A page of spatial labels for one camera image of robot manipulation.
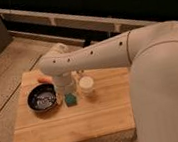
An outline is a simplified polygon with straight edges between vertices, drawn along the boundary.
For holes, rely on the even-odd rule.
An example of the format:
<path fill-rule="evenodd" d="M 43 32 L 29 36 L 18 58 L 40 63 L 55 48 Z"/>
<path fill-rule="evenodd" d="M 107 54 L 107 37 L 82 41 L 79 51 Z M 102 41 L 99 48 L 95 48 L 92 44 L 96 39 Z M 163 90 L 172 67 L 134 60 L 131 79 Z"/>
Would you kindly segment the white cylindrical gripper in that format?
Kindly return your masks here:
<path fill-rule="evenodd" d="M 76 81 L 71 73 L 64 73 L 52 78 L 56 92 L 61 95 L 72 94 L 76 91 Z"/>

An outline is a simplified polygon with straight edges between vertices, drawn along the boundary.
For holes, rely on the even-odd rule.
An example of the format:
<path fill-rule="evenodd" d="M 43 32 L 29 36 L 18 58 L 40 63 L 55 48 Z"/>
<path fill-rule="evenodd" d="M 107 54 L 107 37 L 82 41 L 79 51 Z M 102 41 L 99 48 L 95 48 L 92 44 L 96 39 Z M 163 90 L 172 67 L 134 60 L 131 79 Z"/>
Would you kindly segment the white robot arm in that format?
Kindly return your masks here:
<path fill-rule="evenodd" d="M 65 92 L 67 73 L 130 68 L 129 87 L 138 142 L 178 142 L 178 21 L 143 26 L 75 52 L 50 50 L 41 72 Z"/>

